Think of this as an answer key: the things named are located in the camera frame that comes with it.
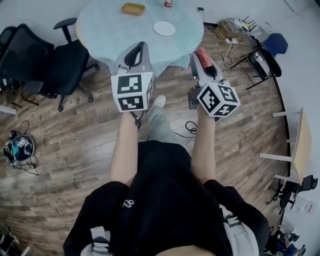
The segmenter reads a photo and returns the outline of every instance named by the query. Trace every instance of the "black cable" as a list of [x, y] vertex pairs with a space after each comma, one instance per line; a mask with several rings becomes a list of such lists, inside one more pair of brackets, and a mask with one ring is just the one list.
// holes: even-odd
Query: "black cable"
[[22, 168], [22, 166], [26, 166], [26, 165], [21, 165], [21, 164], [19, 164], [20, 165], [20, 168], [19, 167], [17, 167], [16, 165], [12, 165], [12, 167], [13, 167], [13, 169], [17, 169], [17, 170], [22, 170], [22, 171], [26, 171], [28, 174], [33, 174], [33, 175], [35, 175], [35, 176], [39, 176], [39, 173], [38, 173], [38, 171], [37, 171], [37, 169], [36, 168], [33, 168], [34, 170], [35, 170], [35, 172], [36, 173], [34, 173], [34, 172], [30, 172], [30, 171], [27, 171], [26, 169], [24, 169], [24, 168]]
[[145, 111], [142, 111], [142, 114], [139, 119], [141, 119], [144, 116], [144, 113], [145, 113]]
[[[22, 124], [23, 124], [24, 122], [26, 122], [28, 126], [27, 126], [25, 132], [24, 132], [24, 133], [21, 133], [21, 126], [22, 126]], [[28, 121], [28, 120], [24, 120], [24, 121], [20, 124], [20, 127], [19, 127], [19, 133], [20, 133], [20, 135], [27, 134], [28, 129], [29, 129], [29, 121]]]
[[[189, 129], [188, 126], [187, 126], [188, 123], [194, 124], [195, 127]], [[193, 138], [195, 137], [195, 135], [197, 134], [197, 125], [196, 125], [196, 123], [193, 122], [193, 121], [187, 121], [187, 122], [184, 124], [184, 127], [189, 131], [189, 133], [191, 133], [191, 134], [194, 135], [194, 136], [193, 136], [193, 137], [189, 137], [189, 136], [183, 136], [183, 135], [181, 135], [181, 134], [179, 134], [179, 133], [177, 133], [177, 132], [174, 132], [174, 133], [175, 133], [176, 135], [179, 135], [179, 136], [182, 137], [182, 138], [192, 138], [192, 139], [193, 139]]]
[[[21, 132], [21, 126], [23, 125], [23, 123], [27, 123], [27, 127], [26, 127], [24, 133]], [[18, 131], [19, 135], [20, 135], [20, 136], [26, 135], [26, 134], [27, 134], [27, 131], [28, 131], [28, 129], [29, 129], [29, 126], [30, 126], [30, 125], [29, 125], [29, 121], [28, 121], [28, 120], [24, 120], [24, 121], [20, 124], [19, 131]], [[35, 176], [39, 176], [39, 173], [38, 173], [38, 171], [37, 171], [37, 169], [36, 169], [36, 166], [37, 166], [37, 164], [38, 164], [38, 159], [37, 159], [37, 157], [36, 157], [35, 155], [33, 155], [33, 157], [34, 157], [35, 160], [36, 160], [36, 163], [33, 163], [32, 160], [31, 160], [31, 157], [32, 157], [32, 156], [29, 156], [29, 157], [25, 160], [25, 164], [18, 163], [17, 165], [14, 165], [13, 163], [11, 163], [12, 168], [13, 168], [13, 169], [16, 169], [16, 170], [26, 171], [28, 174], [33, 174], [33, 175], [35, 175]], [[30, 171], [24, 169], [24, 168], [23, 168], [24, 166], [28, 166], [30, 169], [34, 169], [36, 173], [30, 172]]]

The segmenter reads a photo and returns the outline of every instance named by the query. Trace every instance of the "chair armrest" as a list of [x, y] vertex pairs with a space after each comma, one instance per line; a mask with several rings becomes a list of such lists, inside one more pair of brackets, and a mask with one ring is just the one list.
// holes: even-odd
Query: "chair armrest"
[[62, 29], [63, 34], [65, 36], [65, 39], [67, 40], [68, 44], [72, 43], [71, 40], [71, 35], [70, 32], [68, 30], [68, 26], [75, 24], [77, 21], [77, 18], [67, 18], [63, 21], [58, 22], [55, 26], [54, 26], [54, 30], [56, 29]]
[[67, 26], [71, 26], [73, 24], [75, 24], [77, 21], [77, 18], [67, 18], [65, 20], [62, 20], [60, 22], [58, 22], [55, 26], [54, 26], [54, 30], [57, 30], [57, 29], [61, 29], [63, 27], [67, 27]]
[[23, 91], [28, 94], [39, 94], [43, 87], [43, 81], [28, 81], [25, 83]]

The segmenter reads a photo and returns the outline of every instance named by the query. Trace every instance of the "gray pants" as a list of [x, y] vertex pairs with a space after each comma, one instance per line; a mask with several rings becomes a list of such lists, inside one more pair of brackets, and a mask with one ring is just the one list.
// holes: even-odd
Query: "gray pants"
[[146, 113], [149, 124], [150, 141], [181, 144], [162, 107], [155, 105]]

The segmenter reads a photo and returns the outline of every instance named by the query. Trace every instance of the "person's hand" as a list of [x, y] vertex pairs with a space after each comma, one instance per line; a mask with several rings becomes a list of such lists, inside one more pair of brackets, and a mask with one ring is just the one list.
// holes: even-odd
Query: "person's hand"
[[198, 118], [199, 119], [211, 119], [214, 117], [212, 116], [209, 116], [208, 113], [206, 112], [206, 110], [204, 109], [204, 107], [201, 105], [201, 103], [199, 103], [197, 106], [196, 106], [196, 110], [198, 112]]

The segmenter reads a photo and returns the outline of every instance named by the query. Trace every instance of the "black t-shirt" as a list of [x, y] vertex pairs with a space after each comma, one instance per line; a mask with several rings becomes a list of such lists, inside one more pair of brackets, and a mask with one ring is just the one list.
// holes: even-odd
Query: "black t-shirt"
[[115, 256], [155, 256], [190, 245], [216, 256], [232, 256], [219, 204], [252, 229], [263, 250], [269, 236], [266, 218], [233, 187], [215, 180], [201, 184], [181, 145], [139, 143], [137, 169], [130, 188], [113, 181], [85, 199], [63, 245], [66, 256], [80, 255], [92, 243], [90, 229], [99, 226], [110, 230], [109, 246]]

